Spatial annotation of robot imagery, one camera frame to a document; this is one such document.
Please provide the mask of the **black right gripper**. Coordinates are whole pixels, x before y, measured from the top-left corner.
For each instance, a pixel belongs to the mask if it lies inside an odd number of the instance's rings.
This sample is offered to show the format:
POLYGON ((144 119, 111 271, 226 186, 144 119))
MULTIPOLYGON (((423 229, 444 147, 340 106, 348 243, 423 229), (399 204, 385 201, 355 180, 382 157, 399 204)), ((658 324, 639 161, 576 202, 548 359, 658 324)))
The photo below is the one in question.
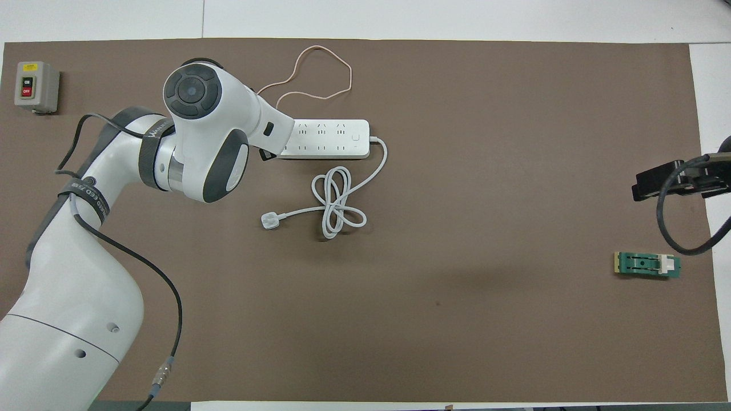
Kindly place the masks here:
POLYGON ((730 192, 729 159, 720 162, 707 162, 700 166, 687 166, 690 162, 666 162, 635 175, 632 185, 634 202, 658 197, 660 189, 669 175, 683 164, 684 169, 676 176, 668 189, 668 195, 700 194, 704 199, 730 192))

